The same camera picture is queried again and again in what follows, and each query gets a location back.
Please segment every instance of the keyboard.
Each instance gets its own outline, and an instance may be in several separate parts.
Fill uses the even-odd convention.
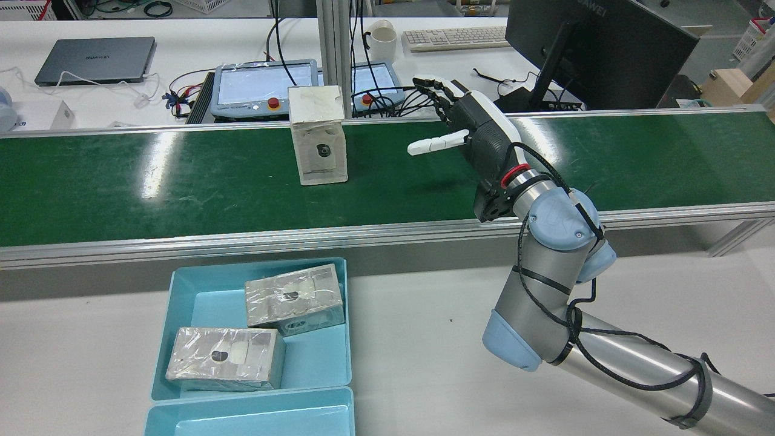
[[[509,47],[506,42],[506,26],[407,30],[403,33],[403,38],[412,53]]]

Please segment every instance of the laptop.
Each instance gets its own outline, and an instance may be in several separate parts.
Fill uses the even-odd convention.
[[[35,77],[39,86],[90,85],[70,74],[97,83],[143,81],[153,55],[152,36],[58,40]]]

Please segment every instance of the monitor stand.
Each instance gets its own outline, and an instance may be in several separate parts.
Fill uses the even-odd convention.
[[[575,27],[576,23],[570,20],[564,20],[560,24],[560,30],[557,31],[557,36],[554,38],[552,48],[549,49],[549,53],[546,55],[546,61],[541,67],[541,72],[536,79],[536,85],[533,86],[532,91],[522,87],[495,100],[495,105],[503,113],[535,112],[545,108],[544,96],[549,91],[549,85],[557,73],[568,39]]]

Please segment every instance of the blue plastic tray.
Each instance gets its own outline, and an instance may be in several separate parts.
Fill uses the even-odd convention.
[[[247,327],[245,282],[298,269],[333,263],[344,302],[345,323],[285,338],[280,389],[261,393],[185,391],[164,378],[179,327]],[[153,377],[153,401],[249,396],[289,389],[315,389],[350,384],[350,314],[347,269],[342,258],[268,261],[180,268],[172,275],[167,319]]]
[[[355,436],[353,391],[348,387],[271,391],[151,407],[145,436]]]

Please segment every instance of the green conveyor belt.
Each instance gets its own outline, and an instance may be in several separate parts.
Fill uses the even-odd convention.
[[[775,126],[760,112],[521,118],[599,210],[775,200]],[[290,131],[0,139],[0,246],[474,218],[456,150],[411,157],[441,123],[345,126],[347,183],[302,187]]]

